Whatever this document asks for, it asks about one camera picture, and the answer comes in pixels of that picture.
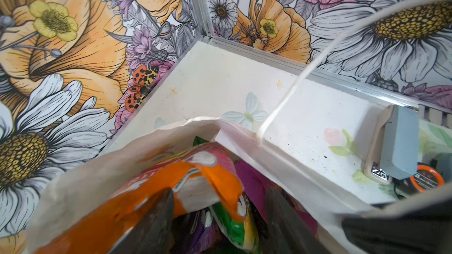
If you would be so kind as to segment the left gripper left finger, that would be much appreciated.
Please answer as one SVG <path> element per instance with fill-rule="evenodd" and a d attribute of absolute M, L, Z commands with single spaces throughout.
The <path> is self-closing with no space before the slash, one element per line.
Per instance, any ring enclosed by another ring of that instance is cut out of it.
<path fill-rule="evenodd" d="M 167 254 L 171 248 L 174 217 L 174 195 L 165 189 L 154 196 L 156 200 L 144 217 L 126 231 L 111 248 L 111 254 Z"/>

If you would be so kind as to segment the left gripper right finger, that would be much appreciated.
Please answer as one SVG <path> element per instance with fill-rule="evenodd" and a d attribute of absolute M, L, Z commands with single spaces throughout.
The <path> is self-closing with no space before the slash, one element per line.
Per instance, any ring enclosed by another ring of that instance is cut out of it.
<path fill-rule="evenodd" d="M 268 239 L 266 254 L 327 254 L 305 222 L 276 188 L 266 191 L 265 197 Z"/>

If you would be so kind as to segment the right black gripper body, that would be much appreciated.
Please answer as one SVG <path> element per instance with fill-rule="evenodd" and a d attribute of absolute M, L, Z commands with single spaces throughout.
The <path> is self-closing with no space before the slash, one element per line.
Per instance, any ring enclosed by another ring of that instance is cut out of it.
<path fill-rule="evenodd" d="M 367 254 L 450 254 L 452 201 L 411 212 L 401 218 L 346 218 L 349 242 Z"/>

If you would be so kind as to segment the white floral paper bag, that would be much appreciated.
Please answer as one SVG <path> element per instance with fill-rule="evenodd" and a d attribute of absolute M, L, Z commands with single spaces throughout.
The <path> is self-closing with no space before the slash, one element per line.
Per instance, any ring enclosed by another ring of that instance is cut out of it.
<path fill-rule="evenodd" d="M 295 76 L 256 131 L 220 114 L 179 119 L 138 137 L 121 128 L 95 159 L 115 151 L 149 156 L 164 145 L 179 154 L 202 143 L 219 143 L 233 163 L 237 159 L 247 162 L 298 200 L 333 238 L 333 243 L 321 242 L 329 252 L 366 254 L 346 238 L 342 227 L 346 218 L 401 218 L 452 200 L 452 185 L 445 183 L 403 200 L 383 192 L 381 184 L 368 178 L 363 169 L 377 120 L 386 107 L 308 76 L 337 44 L 361 28 L 405 8 L 440 1 L 449 0 L 407 0 L 342 32 Z"/>

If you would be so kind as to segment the green white snack bag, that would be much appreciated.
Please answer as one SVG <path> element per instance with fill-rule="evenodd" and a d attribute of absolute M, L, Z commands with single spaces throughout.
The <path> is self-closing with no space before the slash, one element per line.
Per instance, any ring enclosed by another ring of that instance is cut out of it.
<path fill-rule="evenodd" d="M 260 238 L 254 222 L 248 196 L 243 193 L 238 202 L 238 212 L 245 215 L 242 222 L 233 220 L 222 203 L 208 207 L 221 233 L 237 249 L 246 254 L 261 254 Z"/>

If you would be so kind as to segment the purple grape gummy bag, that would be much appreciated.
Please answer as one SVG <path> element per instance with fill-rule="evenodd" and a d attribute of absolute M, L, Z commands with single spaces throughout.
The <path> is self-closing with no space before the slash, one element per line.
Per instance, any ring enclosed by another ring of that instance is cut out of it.
<path fill-rule="evenodd" d="M 200 254 L 224 237 L 209 208 L 175 218 L 172 232 L 172 254 Z"/>

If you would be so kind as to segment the orange red candy bag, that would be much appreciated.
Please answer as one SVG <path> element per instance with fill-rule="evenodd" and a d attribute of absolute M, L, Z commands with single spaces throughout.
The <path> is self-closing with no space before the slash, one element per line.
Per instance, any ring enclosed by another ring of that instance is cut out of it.
<path fill-rule="evenodd" d="M 222 203 L 235 221 L 244 187 L 230 153 L 206 142 L 179 154 L 170 146 L 149 156 L 115 151 L 53 179 L 27 227 L 32 254 L 110 254 L 144 217 L 159 192 L 171 189 L 174 218 Z"/>

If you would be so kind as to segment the black orange tape measure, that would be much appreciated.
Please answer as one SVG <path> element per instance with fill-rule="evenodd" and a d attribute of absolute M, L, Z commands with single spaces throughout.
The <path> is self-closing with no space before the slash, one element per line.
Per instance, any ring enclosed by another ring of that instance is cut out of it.
<path fill-rule="evenodd" d="M 409 195 L 427 192 L 444 184 L 445 180 L 437 170 L 420 162 L 417 164 L 416 173 L 411 177 L 403 180 L 394 179 L 395 187 Z"/>

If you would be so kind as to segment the aluminium rail frame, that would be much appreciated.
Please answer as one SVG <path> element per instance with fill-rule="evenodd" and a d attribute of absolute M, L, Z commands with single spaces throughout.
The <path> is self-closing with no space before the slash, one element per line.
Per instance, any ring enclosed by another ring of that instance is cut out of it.
<path fill-rule="evenodd" d="M 407 0 L 116 0 L 135 24 L 115 129 L 134 137 L 220 114 L 256 131 L 307 64 L 342 32 Z M 389 15 L 337 44 L 317 72 L 341 85 L 442 111 L 452 108 L 452 4 Z"/>

